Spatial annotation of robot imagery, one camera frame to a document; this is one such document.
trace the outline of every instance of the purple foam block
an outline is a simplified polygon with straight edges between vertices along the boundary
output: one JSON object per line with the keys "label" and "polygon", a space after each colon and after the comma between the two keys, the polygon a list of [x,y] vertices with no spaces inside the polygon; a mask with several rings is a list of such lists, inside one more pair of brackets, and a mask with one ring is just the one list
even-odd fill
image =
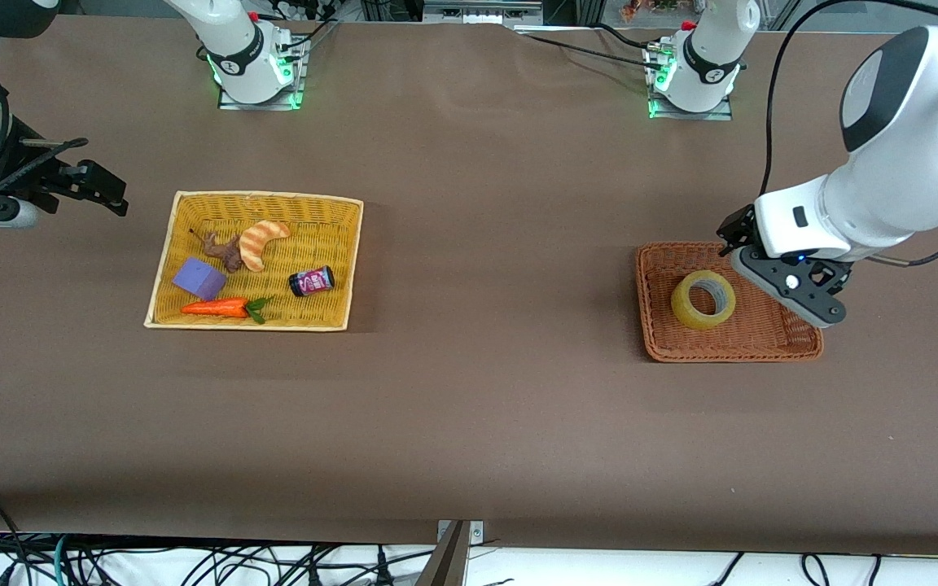
{"label": "purple foam block", "polygon": [[186,259],[186,263],[179,267],[176,277],[172,278],[173,285],[194,293],[202,301],[214,300],[216,295],[219,295],[219,290],[223,289],[225,282],[225,274],[193,256]]}

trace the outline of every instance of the wicker basket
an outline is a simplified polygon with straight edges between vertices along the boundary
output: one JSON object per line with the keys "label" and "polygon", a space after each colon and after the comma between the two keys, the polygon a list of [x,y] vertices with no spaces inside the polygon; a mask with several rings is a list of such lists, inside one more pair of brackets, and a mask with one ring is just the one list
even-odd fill
{"label": "wicker basket", "polygon": [[[178,192],[144,325],[178,330],[346,330],[362,216],[362,201],[342,197],[237,190]],[[197,301],[172,284],[173,275],[187,257],[223,270],[219,259],[202,253],[200,238],[190,234],[190,229],[197,234],[217,231],[217,242],[225,242],[260,220],[286,223],[291,237],[267,244],[263,272],[242,268],[228,274],[219,297],[271,297],[261,312],[267,322],[180,313],[183,305]],[[308,297],[291,293],[289,275],[324,265],[331,266],[335,274],[335,289]]]}
{"label": "wicker basket", "polygon": [[[720,243],[655,242],[636,255],[636,283],[647,352],[661,362],[800,362],[823,353],[823,334],[789,308],[742,278],[719,256]],[[737,295],[737,308],[714,329],[690,330],[675,318],[671,293],[693,271],[713,270]],[[694,307],[711,313],[714,301],[691,294]]]}

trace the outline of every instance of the white floor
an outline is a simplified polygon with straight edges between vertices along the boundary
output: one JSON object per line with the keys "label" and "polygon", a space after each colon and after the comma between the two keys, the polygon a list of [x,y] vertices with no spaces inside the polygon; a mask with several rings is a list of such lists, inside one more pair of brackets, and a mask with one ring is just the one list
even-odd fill
{"label": "white floor", "polygon": [[[429,546],[387,546],[390,558],[417,553]],[[307,548],[275,548],[282,560],[295,560]],[[118,553],[104,558],[102,566],[120,586],[179,586],[187,572],[204,559],[201,550],[182,549],[167,553]],[[323,563],[375,564],[373,545],[349,545],[336,550]],[[470,555],[466,586],[493,586],[511,579],[510,586],[708,586],[719,579],[732,553],[693,552],[615,552],[584,549],[499,549],[474,548]],[[830,586],[866,586],[874,560],[861,556],[820,556],[826,565]],[[393,564],[396,578],[416,574],[426,557]],[[0,574],[10,564],[0,555]],[[277,579],[271,563],[257,564]],[[336,586],[360,571],[321,571],[325,586]],[[820,581],[813,565],[813,574]],[[55,586],[38,575],[37,586]],[[230,586],[261,586],[267,578],[261,571],[239,570],[227,580]],[[211,576],[202,585],[213,582]],[[22,571],[15,571],[11,585],[26,584]],[[358,584],[367,584],[364,579]],[[938,559],[883,558],[876,586],[938,585]],[[800,569],[800,557],[786,553],[748,553],[740,561],[726,586],[807,586]]]}

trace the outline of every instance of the yellow wicker basket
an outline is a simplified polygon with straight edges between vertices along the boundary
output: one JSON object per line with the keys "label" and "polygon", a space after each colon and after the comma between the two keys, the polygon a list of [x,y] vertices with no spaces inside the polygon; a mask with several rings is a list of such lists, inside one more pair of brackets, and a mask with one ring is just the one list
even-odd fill
{"label": "yellow wicker basket", "polygon": [[[177,192],[144,325],[176,330],[346,330],[363,216],[362,201],[343,197],[261,190]],[[200,238],[190,230],[197,234],[216,231],[217,242],[226,242],[260,220],[286,223],[291,237],[267,244],[263,272],[242,268],[227,274],[218,297],[271,297],[261,312],[267,322],[180,313],[183,305],[198,300],[172,284],[172,277],[187,257],[204,260],[224,271],[222,260],[205,256]],[[331,267],[335,275],[335,289],[308,297],[291,293],[289,275],[324,265]]]}

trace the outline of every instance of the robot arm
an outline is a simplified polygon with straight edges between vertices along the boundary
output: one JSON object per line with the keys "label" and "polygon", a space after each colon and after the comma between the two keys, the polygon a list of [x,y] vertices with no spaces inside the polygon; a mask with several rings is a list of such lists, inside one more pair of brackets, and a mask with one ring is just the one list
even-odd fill
{"label": "robot arm", "polygon": [[[57,4],[59,0],[0,0],[0,36],[37,36],[56,15]],[[34,225],[38,210],[56,212],[56,195],[92,200],[124,216],[125,182],[93,160],[68,166],[56,159],[85,142],[45,140],[11,114],[0,86],[0,227]]]}
{"label": "robot arm", "polygon": [[740,57],[761,15],[756,0],[708,0],[696,28],[662,38],[662,44],[672,47],[673,60],[654,89],[685,112],[717,107],[733,90]]}
{"label": "robot arm", "polygon": [[241,0],[164,0],[175,8],[208,52],[216,82],[234,101],[258,104],[273,98],[294,81],[291,68],[280,67],[291,56],[291,33],[265,21],[252,22]]}
{"label": "robot arm", "polygon": [[852,262],[938,227],[938,26],[868,56],[840,124],[844,166],[763,194],[718,230],[734,269],[819,327],[844,319],[833,296]]}

